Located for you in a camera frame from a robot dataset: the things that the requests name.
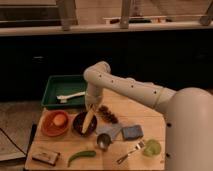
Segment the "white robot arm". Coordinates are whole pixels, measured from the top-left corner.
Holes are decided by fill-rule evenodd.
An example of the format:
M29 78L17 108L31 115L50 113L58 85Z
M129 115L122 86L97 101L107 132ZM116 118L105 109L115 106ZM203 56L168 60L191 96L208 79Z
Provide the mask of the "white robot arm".
M153 83L139 82L132 78L121 78L111 74L110 65L101 61L88 67L83 74L87 82L85 94L86 108L98 108L102 98L103 89L109 89L122 96L164 113L168 102L175 91Z

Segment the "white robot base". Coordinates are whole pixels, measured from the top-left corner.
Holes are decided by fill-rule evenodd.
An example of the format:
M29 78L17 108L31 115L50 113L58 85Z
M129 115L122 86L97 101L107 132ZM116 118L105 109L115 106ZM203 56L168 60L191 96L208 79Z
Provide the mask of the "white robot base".
M166 114L165 171L213 171L213 95L182 89Z

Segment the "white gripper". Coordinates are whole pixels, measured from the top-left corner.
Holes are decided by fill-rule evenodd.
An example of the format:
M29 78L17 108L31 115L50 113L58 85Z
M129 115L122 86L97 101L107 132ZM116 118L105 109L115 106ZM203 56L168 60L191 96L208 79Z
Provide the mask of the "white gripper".
M87 108L91 106L98 107L102 101L103 89L89 85L85 94L85 105Z

